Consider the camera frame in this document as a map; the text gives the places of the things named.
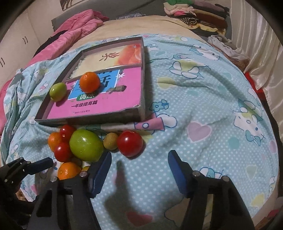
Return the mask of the pink blanket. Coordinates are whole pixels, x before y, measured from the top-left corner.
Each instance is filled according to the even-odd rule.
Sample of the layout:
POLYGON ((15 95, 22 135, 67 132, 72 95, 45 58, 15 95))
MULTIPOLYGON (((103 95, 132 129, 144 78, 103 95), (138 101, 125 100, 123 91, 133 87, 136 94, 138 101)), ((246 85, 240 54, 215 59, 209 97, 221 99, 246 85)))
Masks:
POLYGON ((53 60, 59 57, 78 40, 92 33, 108 20, 109 17, 92 9, 74 14, 63 22, 53 35, 36 50, 32 58, 28 58, 26 55, 22 56, 21 60, 27 61, 25 65, 16 67, 13 70, 10 68, 1 70, 1 132, 7 121, 3 100, 8 86, 15 76, 15 72, 20 68, 27 68, 39 61, 53 60))

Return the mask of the large green jujube fruit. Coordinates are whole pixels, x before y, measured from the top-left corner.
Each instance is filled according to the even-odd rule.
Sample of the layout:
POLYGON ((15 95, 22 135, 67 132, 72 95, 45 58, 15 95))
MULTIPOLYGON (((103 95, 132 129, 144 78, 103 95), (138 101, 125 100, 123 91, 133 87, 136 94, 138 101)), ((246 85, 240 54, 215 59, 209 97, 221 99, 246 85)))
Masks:
POLYGON ((97 162, 104 152, 104 145, 99 136, 86 129, 74 131, 69 146, 73 155, 85 162, 97 162))

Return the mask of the grey cardboard box tray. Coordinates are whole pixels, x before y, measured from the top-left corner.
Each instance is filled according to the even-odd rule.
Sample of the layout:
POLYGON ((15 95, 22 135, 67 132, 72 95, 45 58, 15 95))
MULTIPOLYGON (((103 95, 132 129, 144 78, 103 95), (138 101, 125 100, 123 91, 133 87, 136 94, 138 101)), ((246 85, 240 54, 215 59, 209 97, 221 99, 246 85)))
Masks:
POLYGON ((56 127, 144 120, 144 60, 140 36, 80 51, 50 88, 36 122, 56 127))

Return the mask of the pink Chinese workbook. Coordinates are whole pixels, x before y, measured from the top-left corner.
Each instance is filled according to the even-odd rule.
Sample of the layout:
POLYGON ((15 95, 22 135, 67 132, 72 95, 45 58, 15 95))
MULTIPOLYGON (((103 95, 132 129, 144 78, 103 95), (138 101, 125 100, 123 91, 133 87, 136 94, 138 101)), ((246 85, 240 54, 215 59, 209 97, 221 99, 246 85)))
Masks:
POLYGON ((98 76, 101 85, 94 94, 85 94, 78 80, 68 82, 67 98, 52 105, 47 119, 107 114, 141 105, 142 69, 140 67, 101 72, 98 76))

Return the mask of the black garment on bed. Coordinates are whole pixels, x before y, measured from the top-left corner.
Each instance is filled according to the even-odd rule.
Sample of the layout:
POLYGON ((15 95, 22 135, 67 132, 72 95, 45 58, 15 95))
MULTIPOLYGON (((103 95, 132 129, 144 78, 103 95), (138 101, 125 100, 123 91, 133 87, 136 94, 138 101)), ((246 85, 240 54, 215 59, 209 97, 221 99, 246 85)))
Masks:
POLYGON ((51 43, 53 43, 54 41, 56 41, 62 34, 64 34, 65 32, 67 32, 67 30, 63 30, 57 34, 55 34, 54 36, 49 37, 49 39, 46 40, 46 42, 44 42, 35 52, 34 57, 40 53, 43 49, 45 49, 48 45, 50 45, 51 43))

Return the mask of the cream satin curtain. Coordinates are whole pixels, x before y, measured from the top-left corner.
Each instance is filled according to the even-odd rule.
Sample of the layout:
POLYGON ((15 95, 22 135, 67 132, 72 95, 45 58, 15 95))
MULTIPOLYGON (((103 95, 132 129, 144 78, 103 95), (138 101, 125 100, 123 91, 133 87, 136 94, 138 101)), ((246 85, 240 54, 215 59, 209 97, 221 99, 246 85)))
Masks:
POLYGON ((249 56, 246 67, 262 89, 282 136, 282 44, 264 18, 247 1, 231 1, 232 41, 249 56))

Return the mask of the small brown longan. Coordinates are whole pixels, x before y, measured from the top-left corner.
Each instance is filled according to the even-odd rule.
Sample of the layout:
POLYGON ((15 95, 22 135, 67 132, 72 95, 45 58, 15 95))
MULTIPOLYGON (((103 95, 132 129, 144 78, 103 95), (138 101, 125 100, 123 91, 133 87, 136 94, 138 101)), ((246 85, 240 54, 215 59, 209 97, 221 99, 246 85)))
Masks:
POLYGON ((108 133, 103 139, 103 145, 107 150, 115 150, 117 148, 118 135, 116 133, 108 133))
POLYGON ((90 168, 90 164, 88 162, 85 162, 79 158, 76 157, 72 157, 71 162, 75 163, 76 165, 78 165, 82 171, 88 171, 88 169, 90 168))

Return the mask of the small brown longan front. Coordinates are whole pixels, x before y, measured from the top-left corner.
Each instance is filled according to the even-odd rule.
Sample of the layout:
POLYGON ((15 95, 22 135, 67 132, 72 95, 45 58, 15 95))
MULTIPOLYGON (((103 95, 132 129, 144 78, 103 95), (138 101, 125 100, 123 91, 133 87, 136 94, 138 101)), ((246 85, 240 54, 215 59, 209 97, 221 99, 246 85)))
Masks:
POLYGON ((75 163, 76 165, 78 165, 82 171, 88 171, 88 169, 90 168, 90 164, 88 162, 85 162, 79 158, 76 157, 72 157, 71 162, 75 163))

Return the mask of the cream orange booklet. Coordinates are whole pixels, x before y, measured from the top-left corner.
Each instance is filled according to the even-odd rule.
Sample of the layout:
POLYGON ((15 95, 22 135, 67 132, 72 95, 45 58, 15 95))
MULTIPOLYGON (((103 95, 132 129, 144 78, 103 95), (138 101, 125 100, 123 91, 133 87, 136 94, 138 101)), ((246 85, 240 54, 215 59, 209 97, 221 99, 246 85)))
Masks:
POLYGON ((68 80, 81 76, 86 72, 96 72, 116 66, 138 64, 141 63, 141 59, 141 44, 139 43, 84 55, 68 77, 68 80))

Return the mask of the red tomato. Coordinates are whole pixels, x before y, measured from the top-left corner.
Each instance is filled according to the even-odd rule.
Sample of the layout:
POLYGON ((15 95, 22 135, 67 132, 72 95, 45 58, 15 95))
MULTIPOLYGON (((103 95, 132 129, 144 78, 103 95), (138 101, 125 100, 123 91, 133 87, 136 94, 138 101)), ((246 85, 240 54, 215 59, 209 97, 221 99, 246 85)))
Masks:
POLYGON ((63 142, 69 142, 72 134, 76 131, 76 128, 71 125, 64 125, 60 128, 59 133, 62 136, 63 142))
POLYGON ((54 151, 54 155, 59 162, 69 162, 73 156, 70 146, 67 142, 59 143, 54 151))
POLYGON ((117 139, 117 147, 122 155, 132 158, 141 152, 143 139, 139 133, 125 130, 117 139))

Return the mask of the stack of folded clothes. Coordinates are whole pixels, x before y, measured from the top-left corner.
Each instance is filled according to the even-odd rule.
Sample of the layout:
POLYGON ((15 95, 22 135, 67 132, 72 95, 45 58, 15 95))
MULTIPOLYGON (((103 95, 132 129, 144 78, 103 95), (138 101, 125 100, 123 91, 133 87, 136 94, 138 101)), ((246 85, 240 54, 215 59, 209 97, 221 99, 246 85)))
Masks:
POLYGON ((202 37, 226 35, 230 26, 230 9, 208 1, 165 1, 164 12, 178 19, 202 37))

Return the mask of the white wardrobe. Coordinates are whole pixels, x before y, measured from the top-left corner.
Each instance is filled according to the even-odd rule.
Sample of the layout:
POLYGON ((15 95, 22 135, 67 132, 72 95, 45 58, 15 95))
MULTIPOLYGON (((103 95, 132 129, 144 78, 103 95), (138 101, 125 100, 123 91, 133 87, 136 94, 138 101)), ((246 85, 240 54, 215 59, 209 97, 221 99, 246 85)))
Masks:
POLYGON ((24 11, 10 26, 1 41, 1 86, 24 68, 40 43, 32 27, 28 11, 24 11))

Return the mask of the small green apple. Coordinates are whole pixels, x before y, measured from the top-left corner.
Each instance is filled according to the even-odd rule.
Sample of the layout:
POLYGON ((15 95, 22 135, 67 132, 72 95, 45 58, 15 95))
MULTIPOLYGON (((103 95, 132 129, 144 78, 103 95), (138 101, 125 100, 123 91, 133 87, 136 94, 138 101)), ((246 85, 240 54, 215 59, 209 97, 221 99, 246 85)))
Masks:
POLYGON ((54 84, 49 90, 49 96, 52 101, 59 102, 61 101, 67 93, 67 86, 63 82, 54 84))

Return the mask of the wall painting panels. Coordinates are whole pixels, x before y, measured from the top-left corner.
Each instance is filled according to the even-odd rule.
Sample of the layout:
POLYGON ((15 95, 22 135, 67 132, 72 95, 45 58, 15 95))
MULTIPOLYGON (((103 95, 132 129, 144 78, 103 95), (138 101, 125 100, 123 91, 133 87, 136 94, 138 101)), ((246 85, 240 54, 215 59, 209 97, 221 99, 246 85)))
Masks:
POLYGON ((72 6, 83 2, 84 0, 60 0, 60 5, 63 11, 71 8, 72 6))

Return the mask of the beige bed sheet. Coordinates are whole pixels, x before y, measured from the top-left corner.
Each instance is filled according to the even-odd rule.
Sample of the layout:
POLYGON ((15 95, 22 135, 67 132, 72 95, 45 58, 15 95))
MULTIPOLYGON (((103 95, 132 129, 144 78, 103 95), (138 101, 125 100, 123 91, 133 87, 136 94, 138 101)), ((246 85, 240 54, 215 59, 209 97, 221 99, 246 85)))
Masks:
POLYGON ((204 41, 182 21, 167 16, 153 15, 104 22, 101 27, 80 39, 69 50, 74 50, 89 42, 138 34, 178 35, 204 41))

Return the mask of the orange tangerine front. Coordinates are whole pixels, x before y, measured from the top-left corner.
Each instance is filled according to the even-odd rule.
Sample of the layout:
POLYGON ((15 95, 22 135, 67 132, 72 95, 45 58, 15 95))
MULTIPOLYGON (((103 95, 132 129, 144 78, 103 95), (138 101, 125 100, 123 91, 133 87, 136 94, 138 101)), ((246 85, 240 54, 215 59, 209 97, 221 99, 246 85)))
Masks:
POLYGON ((79 167, 74 162, 63 163, 57 172, 57 177, 59 180, 65 180, 75 177, 81 172, 81 167, 79 167))

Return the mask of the red tomato top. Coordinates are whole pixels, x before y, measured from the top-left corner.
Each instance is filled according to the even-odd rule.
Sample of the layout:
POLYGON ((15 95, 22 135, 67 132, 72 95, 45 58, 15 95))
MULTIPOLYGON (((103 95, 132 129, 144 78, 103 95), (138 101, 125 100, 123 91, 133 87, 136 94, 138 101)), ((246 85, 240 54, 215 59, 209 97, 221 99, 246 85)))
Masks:
POLYGON ((72 134, 76 131, 76 128, 71 125, 64 125, 60 128, 59 133, 62 136, 63 142, 69 142, 72 134))

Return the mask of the orange tangerine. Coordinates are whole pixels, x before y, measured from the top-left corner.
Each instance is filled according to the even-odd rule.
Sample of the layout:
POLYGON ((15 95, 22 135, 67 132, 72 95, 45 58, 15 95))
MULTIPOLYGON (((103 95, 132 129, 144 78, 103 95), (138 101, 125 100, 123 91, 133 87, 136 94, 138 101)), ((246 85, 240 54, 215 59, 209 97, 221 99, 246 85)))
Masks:
POLYGON ((57 177, 59 180, 65 180, 75 177, 81 172, 81 167, 79 167, 74 162, 63 163, 57 172, 57 177))
POLYGON ((93 93, 99 89, 101 82, 95 72, 86 72, 80 77, 79 84, 84 93, 93 93))
POLYGON ((49 135, 47 143, 52 152, 56 150, 58 145, 62 142, 62 136, 59 132, 53 132, 49 135))

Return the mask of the grey headboard cushion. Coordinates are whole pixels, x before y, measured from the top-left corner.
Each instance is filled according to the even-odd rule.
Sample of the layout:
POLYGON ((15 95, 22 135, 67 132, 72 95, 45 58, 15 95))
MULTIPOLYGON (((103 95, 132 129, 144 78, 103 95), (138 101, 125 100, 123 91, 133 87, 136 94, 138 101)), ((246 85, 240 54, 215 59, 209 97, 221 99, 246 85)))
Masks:
POLYGON ((165 16, 163 3, 164 1, 149 0, 84 1, 66 10, 60 16, 52 19, 51 22, 53 30, 56 31, 67 19, 89 9, 101 12, 104 16, 109 17, 110 20, 132 13, 165 16))

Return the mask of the small brown longan back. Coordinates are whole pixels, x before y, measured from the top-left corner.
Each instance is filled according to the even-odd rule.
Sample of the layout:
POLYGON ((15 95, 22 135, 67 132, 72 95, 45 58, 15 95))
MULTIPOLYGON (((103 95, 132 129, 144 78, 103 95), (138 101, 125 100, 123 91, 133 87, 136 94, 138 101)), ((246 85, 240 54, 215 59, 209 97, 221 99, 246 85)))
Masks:
POLYGON ((107 150, 115 150, 117 148, 118 135, 116 133, 108 133, 103 139, 103 145, 107 150))

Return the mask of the white crumpled garment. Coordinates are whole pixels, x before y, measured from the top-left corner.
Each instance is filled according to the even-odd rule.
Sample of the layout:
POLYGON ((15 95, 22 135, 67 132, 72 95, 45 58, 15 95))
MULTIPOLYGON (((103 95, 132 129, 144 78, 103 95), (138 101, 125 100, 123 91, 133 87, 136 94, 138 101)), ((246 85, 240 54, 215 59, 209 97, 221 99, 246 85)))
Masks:
POLYGON ((230 39, 220 34, 209 36, 207 42, 221 51, 226 58, 244 72, 249 64, 250 58, 242 48, 237 48, 230 39))

